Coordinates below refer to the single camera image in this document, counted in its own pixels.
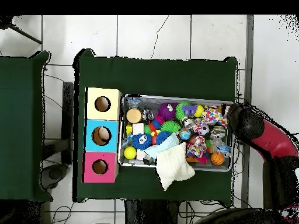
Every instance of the green table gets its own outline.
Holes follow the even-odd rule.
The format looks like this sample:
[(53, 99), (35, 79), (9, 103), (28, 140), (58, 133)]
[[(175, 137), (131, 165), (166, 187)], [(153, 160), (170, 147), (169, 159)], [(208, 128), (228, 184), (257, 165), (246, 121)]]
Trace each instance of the green table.
[(81, 147), (85, 87), (118, 89), (123, 94), (234, 102), (237, 68), (235, 58), (225, 61), (101, 58), (94, 57), (91, 50), (82, 50), (76, 56), (73, 66), (75, 92), (77, 91), (75, 114), (78, 114), (78, 122), (74, 123), (74, 138), (78, 137), (78, 142), (74, 144), (74, 160), (78, 159), (78, 164), (74, 164), (74, 200), (221, 200), (226, 205), (231, 205), (231, 170), (226, 173), (196, 171), (195, 176), (186, 181), (174, 181), (167, 191), (162, 189), (155, 169), (146, 167), (121, 166), (113, 184), (82, 183)]
[(40, 187), (42, 73), (49, 53), (0, 57), (0, 199), (50, 201)]

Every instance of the pink box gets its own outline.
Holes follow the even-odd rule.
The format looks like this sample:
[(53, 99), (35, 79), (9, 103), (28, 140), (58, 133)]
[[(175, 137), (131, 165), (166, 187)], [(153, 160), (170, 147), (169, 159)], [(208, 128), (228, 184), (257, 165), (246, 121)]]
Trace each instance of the pink box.
[[(107, 164), (105, 173), (97, 174), (93, 170), (93, 163), (97, 160)], [(118, 172), (115, 152), (85, 152), (84, 183), (114, 183)]]

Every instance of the towel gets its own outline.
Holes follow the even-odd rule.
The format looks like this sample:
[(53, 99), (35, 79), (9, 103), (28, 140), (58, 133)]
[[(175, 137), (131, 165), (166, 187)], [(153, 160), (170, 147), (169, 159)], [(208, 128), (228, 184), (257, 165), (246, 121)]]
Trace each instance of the towel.
[(146, 154), (148, 154), (150, 157), (152, 157), (153, 159), (156, 159), (157, 158), (157, 154), (159, 152), (165, 151), (165, 150), (167, 150), (167, 149), (169, 149), (171, 147), (174, 147), (174, 146), (176, 146), (178, 144), (179, 144), (178, 137), (176, 136), (175, 133), (172, 133), (161, 144), (151, 146), (151, 147), (147, 148), (146, 150), (144, 150), (144, 152)]
[(195, 175), (194, 169), (185, 159), (186, 143), (176, 145), (157, 155), (157, 173), (164, 191), (174, 180), (182, 181)]

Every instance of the yellow box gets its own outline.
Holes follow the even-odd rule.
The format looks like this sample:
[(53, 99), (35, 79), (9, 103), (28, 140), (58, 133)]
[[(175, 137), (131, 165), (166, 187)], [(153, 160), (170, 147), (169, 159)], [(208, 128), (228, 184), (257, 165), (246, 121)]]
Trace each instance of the yellow box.
[(89, 87), (87, 90), (87, 118), (90, 120), (119, 120), (121, 96), (122, 93), (117, 89)]

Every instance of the metal tray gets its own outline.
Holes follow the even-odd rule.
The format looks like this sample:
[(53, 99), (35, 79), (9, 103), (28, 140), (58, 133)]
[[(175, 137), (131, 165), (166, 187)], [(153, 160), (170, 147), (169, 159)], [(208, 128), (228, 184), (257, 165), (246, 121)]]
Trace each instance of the metal tray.
[[(142, 160), (128, 160), (124, 157), (124, 149), (125, 147), (121, 147), (122, 140), (126, 138), (126, 128), (125, 126), (128, 124), (126, 119), (126, 112), (129, 110), (127, 100), (129, 98), (138, 98), (141, 103), (138, 105), (138, 109), (141, 111), (143, 109), (151, 109), (154, 115), (156, 113), (162, 103), (181, 103), (181, 102), (190, 102), (192, 104), (201, 104), (211, 105), (211, 106), (220, 106), (222, 104), (231, 105), (233, 102), (231, 101), (220, 101), (220, 100), (199, 100), (199, 99), (187, 99), (187, 98), (175, 98), (175, 97), (162, 97), (162, 96), (147, 96), (147, 95), (136, 95), (136, 94), (125, 94), (121, 98), (121, 111), (123, 112), (120, 119), (119, 126), (119, 146), (117, 151), (117, 160), (122, 166), (136, 166), (136, 167), (150, 167), (155, 168), (156, 163), (153, 161), (150, 165), (144, 164)], [(227, 133), (225, 137), (223, 137), (222, 141), (228, 145), (232, 146), (234, 141), (233, 133), (227, 128)], [(208, 159), (207, 164), (201, 163), (189, 163), (195, 170), (204, 170), (204, 171), (213, 171), (213, 172), (227, 172), (232, 168), (232, 158), (225, 159), (224, 163), (221, 166), (215, 166), (211, 163), (210, 157)]]

